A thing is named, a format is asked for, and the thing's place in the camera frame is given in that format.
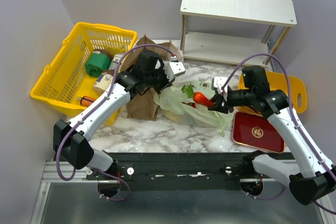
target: white marble surface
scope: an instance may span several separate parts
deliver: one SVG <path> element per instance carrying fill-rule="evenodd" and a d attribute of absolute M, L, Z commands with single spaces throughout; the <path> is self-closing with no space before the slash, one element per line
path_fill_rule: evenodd
<path fill-rule="evenodd" d="M 211 81 L 213 76 L 228 76 L 235 66 L 186 60 L 186 74 L 176 82 Z M 241 71 L 229 85 L 237 88 Z M 93 136 L 92 147 L 108 152 L 252 152 L 255 148 L 236 144 L 232 140 L 232 124 L 225 129 L 178 125 L 164 117 L 159 110 L 157 121 L 128 119 L 122 108 L 113 126 L 102 126 Z"/>

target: gold emblem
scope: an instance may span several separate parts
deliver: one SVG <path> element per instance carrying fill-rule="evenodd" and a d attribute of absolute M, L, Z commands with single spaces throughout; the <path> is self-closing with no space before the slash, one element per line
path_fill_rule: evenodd
<path fill-rule="evenodd" d="M 259 127 L 253 127 L 252 135 L 256 138 L 261 138 L 264 135 L 264 131 Z"/>

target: red tray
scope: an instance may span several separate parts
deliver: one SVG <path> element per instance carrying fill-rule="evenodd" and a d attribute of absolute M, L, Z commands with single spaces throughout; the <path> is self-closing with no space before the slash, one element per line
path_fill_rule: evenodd
<path fill-rule="evenodd" d="M 285 148 L 283 139 L 266 119 L 244 112 L 235 115 L 233 140 L 263 151 L 281 153 Z"/>

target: lower shelf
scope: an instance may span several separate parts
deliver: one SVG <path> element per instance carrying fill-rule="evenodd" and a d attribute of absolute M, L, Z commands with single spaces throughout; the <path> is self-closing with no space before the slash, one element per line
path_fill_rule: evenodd
<path fill-rule="evenodd" d="M 189 31 L 185 36 L 184 58 L 239 64 L 246 57 L 268 52 L 267 45 L 259 39 L 240 38 L 216 34 L 196 33 Z M 265 67 L 266 56 L 258 56 L 244 65 Z"/>

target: metal floor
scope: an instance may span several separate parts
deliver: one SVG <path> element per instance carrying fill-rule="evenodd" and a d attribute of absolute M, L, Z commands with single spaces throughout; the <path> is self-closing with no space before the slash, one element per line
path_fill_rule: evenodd
<path fill-rule="evenodd" d="M 260 196 L 281 192 L 277 182 L 265 182 Z M 99 198 L 95 183 L 51 184 L 42 218 L 45 224 L 319 224 L 320 211 L 303 206 L 289 191 L 277 200 L 246 197 L 241 191 L 137 191 L 125 202 Z"/>

